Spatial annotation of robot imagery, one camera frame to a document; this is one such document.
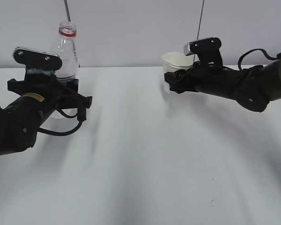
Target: plastic bottle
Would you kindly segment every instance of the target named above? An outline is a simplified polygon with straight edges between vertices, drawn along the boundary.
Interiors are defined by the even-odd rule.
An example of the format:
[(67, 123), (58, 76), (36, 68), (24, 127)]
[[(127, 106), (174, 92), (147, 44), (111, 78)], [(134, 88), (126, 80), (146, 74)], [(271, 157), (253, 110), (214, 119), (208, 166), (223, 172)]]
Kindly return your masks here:
[[(62, 67), (55, 72), (57, 79), (66, 83), (76, 77), (78, 70), (78, 60), (75, 48), (75, 37), (77, 34), (76, 25), (72, 22), (62, 21), (59, 25), (59, 37), (53, 42), (51, 52), (60, 56)], [(71, 109), (63, 110), (71, 115)], [(58, 111), (52, 114), (55, 119), (64, 118)]]

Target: black cable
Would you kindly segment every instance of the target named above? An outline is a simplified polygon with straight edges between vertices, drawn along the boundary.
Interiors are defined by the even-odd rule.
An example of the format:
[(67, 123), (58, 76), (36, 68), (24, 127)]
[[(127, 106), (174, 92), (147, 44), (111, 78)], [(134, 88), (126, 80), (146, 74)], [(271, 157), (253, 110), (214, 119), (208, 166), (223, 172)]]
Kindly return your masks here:
[[(56, 102), (60, 101), (61, 99), (65, 99), (65, 98), (73, 98), (73, 99), (76, 100), (76, 102), (77, 102), (77, 114), (75, 116), (77, 116), (79, 112), (82, 112), (82, 110), (83, 110), (82, 101), (75, 95), (60, 95), (60, 96), (57, 96), (48, 105), (53, 106), (53, 105), (56, 104)], [(40, 127), (36, 128), (36, 131), (40, 132), (40, 133), (43, 133), (43, 134), (52, 135), (52, 136), (68, 136), (68, 135), (71, 135), (71, 134), (75, 133), (81, 127), (82, 123), (83, 123), (83, 121), (79, 121), (79, 123), (77, 124), (76, 127), (74, 127), (72, 130), (69, 130), (69, 131), (66, 131), (66, 132), (51, 131), (51, 130), (43, 129), (43, 128), (40, 128)]]
[(242, 69), (242, 61), (243, 61), (244, 57), (246, 57), (248, 54), (250, 54), (250, 53), (252, 53), (252, 52), (254, 52), (254, 51), (262, 51), (262, 53), (264, 54), (264, 56), (265, 56), (268, 60), (278, 60), (278, 58), (274, 58), (274, 57), (269, 56), (269, 55), (267, 54), (266, 50), (264, 50), (264, 49), (262, 49), (262, 48), (252, 49), (252, 50), (246, 52), (245, 54), (243, 54), (243, 55), (239, 58), (238, 63), (237, 63), (238, 69), (239, 69), (239, 70), (243, 70), (243, 69)]
[(75, 128), (73, 128), (70, 131), (66, 131), (66, 132), (56, 132), (56, 131), (46, 130), (46, 129), (43, 129), (40, 127), (37, 129), (37, 131), (40, 133), (46, 134), (46, 135), (63, 137), (63, 136), (68, 136), (68, 135), (75, 133), (82, 126), (82, 123), (83, 123), (82, 121), (79, 121), (79, 123), (77, 124), (77, 126)]
[(62, 109), (57, 109), (57, 111), (58, 111), (62, 116), (66, 117), (66, 118), (68, 118), (68, 119), (75, 118), (75, 117), (78, 115), (78, 113), (76, 113), (74, 116), (70, 116), (70, 115), (66, 114)]
[(69, 5), (67, 3), (67, 0), (64, 0), (65, 8), (66, 8), (66, 14), (67, 14), (67, 20), (71, 22), (71, 17), (70, 17), (70, 10), (69, 10)]
[[(204, 9), (204, 3), (205, 0), (202, 1), (202, 8), (201, 8), (201, 14), (200, 14), (200, 21), (199, 21), (199, 27), (198, 27), (198, 33), (197, 33), (197, 40), (199, 39), (200, 29), (201, 29), (201, 23), (202, 23), (202, 17), (203, 17), (203, 9)], [(196, 54), (193, 56), (193, 63), (195, 62)]]

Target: white paper cup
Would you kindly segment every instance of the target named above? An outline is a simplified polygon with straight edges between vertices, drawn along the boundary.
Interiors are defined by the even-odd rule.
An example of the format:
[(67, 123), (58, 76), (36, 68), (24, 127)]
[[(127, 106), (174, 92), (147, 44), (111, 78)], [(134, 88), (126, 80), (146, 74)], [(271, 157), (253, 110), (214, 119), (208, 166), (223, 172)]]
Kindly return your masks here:
[[(192, 59), (179, 52), (168, 52), (162, 55), (163, 74), (177, 70), (188, 70), (192, 66)], [(164, 82), (164, 89), (170, 92), (170, 86)]]

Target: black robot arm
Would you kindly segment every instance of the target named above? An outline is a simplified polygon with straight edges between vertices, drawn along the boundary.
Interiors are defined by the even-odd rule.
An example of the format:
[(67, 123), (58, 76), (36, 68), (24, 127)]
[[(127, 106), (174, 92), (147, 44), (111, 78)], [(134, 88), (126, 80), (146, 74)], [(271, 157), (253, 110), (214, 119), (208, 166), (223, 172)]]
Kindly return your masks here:
[[(54, 75), (61, 68), (59, 56), (28, 48), (16, 48), (14, 58), (26, 66), (23, 81), (8, 81), (8, 90), (20, 97), (6, 108), (0, 107), (0, 155), (21, 152), (32, 148), (37, 133), (66, 136), (76, 132), (86, 120), (86, 109), (92, 97), (78, 94), (78, 80), (60, 83)], [(77, 108), (75, 116), (62, 110)], [(55, 132), (40, 126), (58, 110), (67, 118), (77, 117), (78, 124), (67, 132)]]
[[(254, 112), (263, 112), (270, 101), (281, 98), (281, 53), (273, 58), (263, 49), (251, 50), (240, 58), (240, 70), (233, 70), (222, 65), (221, 45), (221, 41), (213, 37), (187, 44), (185, 54), (197, 54), (200, 61), (187, 71), (165, 73), (170, 90), (176, 93), (202, 92), (232, 99)], [(241, 69), (242, 59), (256, 50), (261, 50), (275, 62), (266, 67)]]

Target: white table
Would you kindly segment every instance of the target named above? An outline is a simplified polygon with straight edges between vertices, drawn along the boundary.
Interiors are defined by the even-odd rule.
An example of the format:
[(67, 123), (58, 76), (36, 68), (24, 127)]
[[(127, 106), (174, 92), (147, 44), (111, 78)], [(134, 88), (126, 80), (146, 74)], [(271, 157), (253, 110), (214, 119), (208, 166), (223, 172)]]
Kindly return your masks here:
[[(0, 105), (23, 69), (0, 69)], [(160, 67), (81, 68), (69, 137), (0, 156), (0, 225), (281, 224), (281, 100), (264, 113), (166, 93)], [(51, 120), (54, 130), (76, 120)]]

